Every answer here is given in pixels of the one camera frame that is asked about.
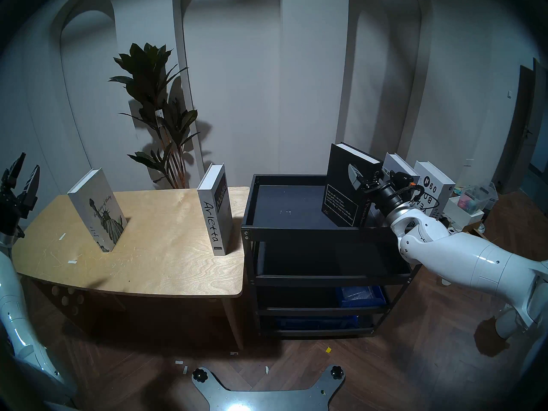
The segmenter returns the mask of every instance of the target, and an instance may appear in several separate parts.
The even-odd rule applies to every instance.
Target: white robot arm
[[[57,404],[65,404],[76,393],[76,385],[65,372],[59,371],[49,358],[30,321],[25,297],[10,250],[15,237],[24,234],[18,227],[19,219],[26,218],[36,203],[39,166],[29,178],[23,193],[15,197],[12,189],[21,170],[25,154],[4,172],[0,185],[0,321],[6,329],[14,350],[14,358],[22,372],[29,378],[41,398]]]
[[[520,327],[536,328],[548,305],[548,260],[526,259],[468,233],[451,235],[412,201],[404,202],[397,194],[401,190],[392,187],[391,182],[367,186],[365,193],[385,215],[406,261],[421,263],[449,282],[489,293],[511,305],[496,321],[502,338]],[[405,233],[412,221],[415,226]]]

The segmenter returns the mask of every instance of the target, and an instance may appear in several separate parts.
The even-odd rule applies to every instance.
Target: black metal cart
[[[255,175],[242,221],[254,321],[260,335],[373,335],[420,268],[389,227],[337,227],[321,211],[325,175]],[[401,285],[390,299],[385,286]],[[386,304],[340,307],[336,287],[381,286]],[[288,330],[276,318],[375,316],[359,328]]]

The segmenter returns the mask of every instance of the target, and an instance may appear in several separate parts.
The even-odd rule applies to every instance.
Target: wooden floor
[[[497,245],[548,259],[548,219],[524,194],[502,196],[486,226]],[[105,316],[89,338],[31,282],[22,283],[32,323],[74,375],[75,402],[85,410],[205,411],[191,382],[196,367],[206,366],[231,390],[287,390],[310,387],[332,363],[346,372],[332,411],[489,409],[508,393],[526,351],[525,338],[493,335],[499,300],[443,287],[424,268],[373,338],[258,339],[244,296],[247,345],[237,356],[218,302],[121,296],[128,312]]]

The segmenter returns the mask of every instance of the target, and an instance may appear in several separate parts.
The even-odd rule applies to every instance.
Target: wooden table
[[[73,297],[76,302],[85,300],[85,295],[74,295],[74,289],[103,296],[221,299],[242,348],[231,298],[242,293],[240,226],[248,195],[248,187],[229,188],[234,226],[226,256],[213,256],[195,189],[152,190],[115,193],[129,221],[109,253],[94,242],[69,197],[57,196],[14,245],[13,263],[20,274],[68,288],[71,296],[56,294],[51,286],[42,291],[47,290],[52,302],[73,321],[83,316],[81,303],[66,302]]]

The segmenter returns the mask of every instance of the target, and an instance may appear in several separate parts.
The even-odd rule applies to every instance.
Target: black book
[[[348,144],[331,144],[322,212],[339,227],[363,226],[371,200],[359,191],[358,177],[366,183],[377,181],[382,167],[382,162]]]

